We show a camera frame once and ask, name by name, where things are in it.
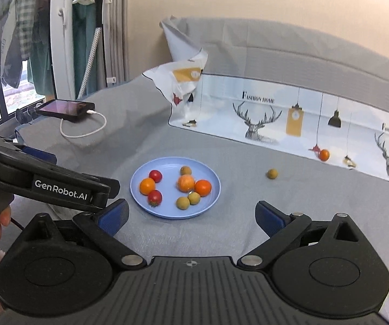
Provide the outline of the red cherry tomato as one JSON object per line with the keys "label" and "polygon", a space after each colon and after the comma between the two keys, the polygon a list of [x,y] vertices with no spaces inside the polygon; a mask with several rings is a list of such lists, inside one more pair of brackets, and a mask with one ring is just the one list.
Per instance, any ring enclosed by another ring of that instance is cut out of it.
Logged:
{"label": "red cherry tomato", "polygon": [[163,175],[159,170],[151,170],[149,173],[149,178],[154,180],[155,183],[160,183],[163,179]]}
{"label": "red cherry tomato", "polygon": [[160,191],[156,189],[152,190],[147,195],[147,202],[152,207],[160,206],[160,204],[162,203],[162,199],[162,193],[160,193]]}

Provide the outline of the black smartphone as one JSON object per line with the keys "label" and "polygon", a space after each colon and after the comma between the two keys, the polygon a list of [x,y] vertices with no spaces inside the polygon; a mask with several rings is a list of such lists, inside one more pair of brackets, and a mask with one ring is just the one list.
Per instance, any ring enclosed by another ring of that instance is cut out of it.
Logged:
{"label": "black smartphone", "polygon": [[54,99],[40,105],[36,113],[45,117],[78,122],[87,116],[89,110],[95,110],[94,103]]}

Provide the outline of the garment steamer pole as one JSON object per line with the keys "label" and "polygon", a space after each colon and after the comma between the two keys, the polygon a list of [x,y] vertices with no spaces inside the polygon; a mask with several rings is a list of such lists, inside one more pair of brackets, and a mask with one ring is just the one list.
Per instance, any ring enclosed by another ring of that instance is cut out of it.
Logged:
{"label": "garment steamer pole", "polygon": [[105,64],[105,0],[72,0],[76,97],[110,86]]}

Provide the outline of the mandarin orange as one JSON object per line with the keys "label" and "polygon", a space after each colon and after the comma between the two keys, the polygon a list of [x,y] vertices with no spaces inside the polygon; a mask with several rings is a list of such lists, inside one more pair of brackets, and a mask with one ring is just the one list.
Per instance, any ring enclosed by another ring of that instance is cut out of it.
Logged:
{"label": "mandarin orange", "polygon": [[320,161],[326,162],[330,158],[330,151],[327,149],[322,149],[319,151],[318,158]]}
{"label": "mandarin orange", "polygon": [[194,185],[194,191],[201,197],[206,197],[211,193],[212,185],[208,180],[198,180]]}

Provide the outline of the bare orange kumquat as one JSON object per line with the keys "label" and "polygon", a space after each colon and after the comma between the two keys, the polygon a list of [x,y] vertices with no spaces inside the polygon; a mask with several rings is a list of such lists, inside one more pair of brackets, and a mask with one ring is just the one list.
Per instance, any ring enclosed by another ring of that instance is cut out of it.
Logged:
{"label": "bare orange kumquat", "polygon": [[139,184],[139,192],[147,196],[151,191],[155,190],[155,181],[152,178],[145,178]]}

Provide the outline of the white door frame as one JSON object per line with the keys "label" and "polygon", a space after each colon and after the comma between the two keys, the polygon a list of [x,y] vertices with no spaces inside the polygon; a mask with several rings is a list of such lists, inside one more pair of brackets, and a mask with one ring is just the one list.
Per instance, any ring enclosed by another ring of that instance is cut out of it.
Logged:
{"label": "white door frame", "polygon": [[72,0],[50,0],[50,46],[56,97],[74,100]]}

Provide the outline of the yellow green longan fruit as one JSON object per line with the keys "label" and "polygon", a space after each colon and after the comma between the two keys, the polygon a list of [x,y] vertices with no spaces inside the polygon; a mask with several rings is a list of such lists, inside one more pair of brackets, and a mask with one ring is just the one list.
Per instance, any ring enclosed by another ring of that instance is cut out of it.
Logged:
{"label": "yellow green longan fruit", "polygon": [[270,169],[267,173],[266,173],[266,176],[267,178],[269,179],[276,179],[277,176],[278,176],[278,171],[276,169]]}

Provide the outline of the hanging plaid clothes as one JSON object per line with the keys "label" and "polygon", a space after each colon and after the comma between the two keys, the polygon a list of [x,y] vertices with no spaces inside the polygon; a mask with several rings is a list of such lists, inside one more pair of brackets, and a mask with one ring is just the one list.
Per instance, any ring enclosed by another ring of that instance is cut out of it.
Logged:
{"label": "hanging plaid clothes", "polygon": [[55,97],[50,60],[50,0],[0,0],[0,80],[20,85],[23,63],[38,95]]}

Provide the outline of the blue plastic plate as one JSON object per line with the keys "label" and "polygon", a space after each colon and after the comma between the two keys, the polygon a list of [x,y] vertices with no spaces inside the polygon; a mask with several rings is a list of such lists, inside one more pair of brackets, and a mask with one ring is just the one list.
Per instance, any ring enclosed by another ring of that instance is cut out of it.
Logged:
{"label": "blue plastic plate", "polygon": [[[198,204],[181,210],[176,202],[183,196],[183,192],[178,188],[178,178],[180,169],[184,166],[191,169],[195,180],[207,180],[211,184],[211,192],[202,197]],[[150,205],[147,196],[140,190],[142,180],[148,178],[153,170],[162,174],[161,181],[155,184],[155,188],[162,195],[162,201],[156,207]],[[218,175],[200,161],[184,157],[162,157],[148,161],[134,172],[130,180],[130,192],[138,205],[154,216],[170,220],[191,219],[214,206],[221,194],[221,182]]]}

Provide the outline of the small tan longan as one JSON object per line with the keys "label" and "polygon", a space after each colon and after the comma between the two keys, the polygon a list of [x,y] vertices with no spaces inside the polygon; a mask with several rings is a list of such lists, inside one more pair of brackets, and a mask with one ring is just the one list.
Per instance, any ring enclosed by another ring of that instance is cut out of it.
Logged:
{"label": "small tan longan", "polygon": [[179,197],[176,200],[176,206],[180,210],[187,210],[190,205],[191,203],[188,197]]}

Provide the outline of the deer print white cloth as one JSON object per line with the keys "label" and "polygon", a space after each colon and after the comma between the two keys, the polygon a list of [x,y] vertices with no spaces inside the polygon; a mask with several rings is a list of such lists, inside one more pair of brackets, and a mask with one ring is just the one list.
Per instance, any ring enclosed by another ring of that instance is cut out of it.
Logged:
{"label": "deer print white cloth", "polygon": [[169,124],[389,181],[389,58],[273,21],[166,18]]}

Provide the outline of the plastic orange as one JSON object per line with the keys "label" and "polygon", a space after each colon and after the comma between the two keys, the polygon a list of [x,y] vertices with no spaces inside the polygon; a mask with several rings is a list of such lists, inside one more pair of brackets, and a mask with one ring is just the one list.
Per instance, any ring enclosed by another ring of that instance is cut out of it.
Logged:
{"label": "plastic orange", "polygon": [[183,193],[193,191],[195,187],[195,180],[192,175],[180,175],[177,180],[177,188]]}

